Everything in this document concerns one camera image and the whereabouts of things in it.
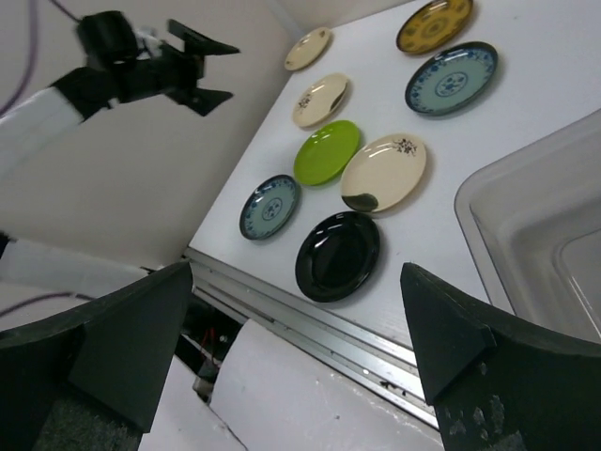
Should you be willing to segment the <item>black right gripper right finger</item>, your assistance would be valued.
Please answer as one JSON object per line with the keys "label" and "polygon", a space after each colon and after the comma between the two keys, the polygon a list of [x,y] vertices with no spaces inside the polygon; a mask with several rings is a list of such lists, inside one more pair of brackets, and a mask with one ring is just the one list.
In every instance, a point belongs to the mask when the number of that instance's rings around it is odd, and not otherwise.
{"label": "black right gripper right finger", "polygon": [[445,449],[599,449],[599,344],[508,314],[414,263],[400,287]]}

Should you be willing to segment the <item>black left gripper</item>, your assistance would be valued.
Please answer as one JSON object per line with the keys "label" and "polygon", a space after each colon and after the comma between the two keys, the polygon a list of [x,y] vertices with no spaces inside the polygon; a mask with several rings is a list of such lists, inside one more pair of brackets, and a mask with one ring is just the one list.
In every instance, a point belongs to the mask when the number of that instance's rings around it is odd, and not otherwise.
{"label": "black left gripper", "polygon": [[205,56],[239,54],[240,49],[211,39],[174,19],[167,21],[167,31],[184,42],[183,51],[161,44],[159,56],[140,59],[141,51],[129,49],[112,57],[115,98],[128,103],[164,95],[206,117],[234,94],[198,87],[198,80],[204,74]]}

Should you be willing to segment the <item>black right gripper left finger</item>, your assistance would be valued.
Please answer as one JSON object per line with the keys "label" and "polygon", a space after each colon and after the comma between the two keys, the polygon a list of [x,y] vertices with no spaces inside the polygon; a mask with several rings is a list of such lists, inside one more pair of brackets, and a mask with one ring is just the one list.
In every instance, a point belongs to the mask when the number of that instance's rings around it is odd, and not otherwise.
{"label": "black right gripper left finger", "polygon": [[4,450],[136,450],[192,296],[188,262],[1,333]]}

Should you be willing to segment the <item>small cream plate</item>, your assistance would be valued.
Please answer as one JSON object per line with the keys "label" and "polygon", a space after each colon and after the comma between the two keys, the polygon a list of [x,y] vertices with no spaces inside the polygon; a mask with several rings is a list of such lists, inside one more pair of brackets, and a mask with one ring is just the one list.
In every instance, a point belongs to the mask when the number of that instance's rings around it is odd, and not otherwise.
{"label": "small cream plate", "polygon": [[285,57],[284,67],[288,71],[302,70],[313,64],[326,50],[332,32],[319,27],[297,41]]}

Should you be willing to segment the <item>black glossy plate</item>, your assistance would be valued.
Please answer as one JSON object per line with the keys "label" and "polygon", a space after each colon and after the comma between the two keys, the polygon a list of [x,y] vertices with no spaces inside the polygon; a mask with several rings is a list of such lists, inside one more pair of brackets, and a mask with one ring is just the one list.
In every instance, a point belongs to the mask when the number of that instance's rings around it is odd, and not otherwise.
{"label": "black glossy plate", "polygon": [[378,264],[381,238],[370,216],[342,211],[320,222],[302,243],[295,263],[301,293],[333,303],[358,290]]}

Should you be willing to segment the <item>large cream plate dark patch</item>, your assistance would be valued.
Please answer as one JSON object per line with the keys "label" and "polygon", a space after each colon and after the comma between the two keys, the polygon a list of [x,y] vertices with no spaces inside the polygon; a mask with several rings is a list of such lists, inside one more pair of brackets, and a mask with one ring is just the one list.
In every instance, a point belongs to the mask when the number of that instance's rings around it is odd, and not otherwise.
{"label": "large cream plate dark patch", "polygon": [[406,198],[427,165],[424,141],[408,133],[389,134],[365,145],[340,180],[343,202],[359,212],[387,210]]}

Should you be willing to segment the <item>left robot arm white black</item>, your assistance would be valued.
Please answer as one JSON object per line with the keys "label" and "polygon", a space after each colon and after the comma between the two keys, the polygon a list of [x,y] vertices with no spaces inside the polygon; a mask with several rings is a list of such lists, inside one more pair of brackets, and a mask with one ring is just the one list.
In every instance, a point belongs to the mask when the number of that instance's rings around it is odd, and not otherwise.
{"label": "left robot arm white black", "polygon": [[[174,19],[168,32],[178,49],[134,28],[126,16],[108,10],[82,17],[75,26],[85,64],[71,70],[19,105],[1,110],[1,178],[95,114],[119,104],[164,96],[201,117],[233,98],[228,91],[199,86],[209,56],[239,48],[211,39]],[[62,296],[92,299],[125,287],[146,272],[18,237],[1,229],[1,277],[11,283],[47,288]]]}

